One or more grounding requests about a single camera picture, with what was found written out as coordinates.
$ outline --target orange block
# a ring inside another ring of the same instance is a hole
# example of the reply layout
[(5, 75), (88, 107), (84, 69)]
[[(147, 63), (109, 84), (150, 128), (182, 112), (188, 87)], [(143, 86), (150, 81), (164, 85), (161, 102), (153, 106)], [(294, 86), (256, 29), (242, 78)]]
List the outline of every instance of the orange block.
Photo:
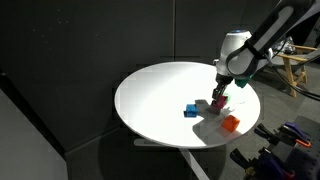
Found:
[(238, 125), (240, 123), (240, 120), (236, 117), (229, 115), (226, 118), (224, 118), (222, 127), (228, 130), (229, 132), (233, 132), (237, 129)]

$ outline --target dark gray wall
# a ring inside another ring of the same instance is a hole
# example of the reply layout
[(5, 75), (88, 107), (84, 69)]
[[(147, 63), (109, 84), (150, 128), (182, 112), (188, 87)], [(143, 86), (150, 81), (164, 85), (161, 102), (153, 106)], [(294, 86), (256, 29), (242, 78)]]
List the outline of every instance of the dark gray wall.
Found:
[(316, 45), (316, 40), (317, 40), (318, 34), (315, 31), (315, 29), (318, 29), (320, 27), (319, 16), (320, 16), (320, 14), (317, 15), (316, 17), (314, 17), (314, 20), (315, 20), (314, 22), (310, 22), (309, 27), (311, 27), (311, 28), (308, 31), (309, 34), (307, 34), (307, 38), (306, 38), (305, 42), (301, 45), (309, 46), (309, 47), (314, 47)]
[(176, 0), (176, 55), (219, 58), (225, 35), (253, 33), (278, 0)]
[(172, 0), (0, 5), (0, 68), (66, 150), (118, 126), (115, 81), (173, 55)]
[(0, 90), (0, 179), (68, 180), (66, 161)]

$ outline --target blue block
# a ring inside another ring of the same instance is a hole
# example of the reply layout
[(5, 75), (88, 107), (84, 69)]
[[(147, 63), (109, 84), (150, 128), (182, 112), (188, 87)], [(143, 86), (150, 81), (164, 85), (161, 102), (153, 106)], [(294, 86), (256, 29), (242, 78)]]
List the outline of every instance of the blue block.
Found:
[(198, 115), (198, 108), (195, 104), (187, 104), (186, 108), (186, 116), (187, 117), (197, 117)]

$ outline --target cable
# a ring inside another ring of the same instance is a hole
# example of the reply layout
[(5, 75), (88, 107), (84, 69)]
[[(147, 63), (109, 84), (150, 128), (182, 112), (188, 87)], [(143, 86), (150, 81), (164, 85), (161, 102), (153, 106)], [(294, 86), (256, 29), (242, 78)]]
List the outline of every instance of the cable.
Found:
[(270, 57), (268, 56), (268, 54), (265, 55), (265, 57), (267, 58), (267, 60), (269, 61), (269, 63), (271, 64), (272, 69), (274, 70), (274, 72), (278, 75), (278, 77), (284, 82), (286, 83), (288, 86), (290, 86), (291, 88), (293, 88), (295, 91), (297, 91), (298, 93), (309, 97), (310, 99), (316, 100), (316, 101), (320, 101), (320, 95), (318, 94), (314, 94), (308, 91), (305, 91), (299, 87), (296, 86), (292, 86), (277, 70), (277, 68), (274, 66), (274, 64), (271, 62)]

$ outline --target metal stand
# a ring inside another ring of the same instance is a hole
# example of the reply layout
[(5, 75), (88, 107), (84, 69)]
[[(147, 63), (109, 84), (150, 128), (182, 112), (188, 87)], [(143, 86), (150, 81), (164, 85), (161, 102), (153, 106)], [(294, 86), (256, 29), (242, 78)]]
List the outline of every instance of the metal stand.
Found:
[[(164, 145), (143, 138), (138, 138), (134, 140), (134, 145), (143, 147), (166, 147)], [(210, 180), (207, 174), (203, 171), (197, 160), (193, 157), (193, 155), (188, 149), (179, 148), (179, 150), (199, 180)]]

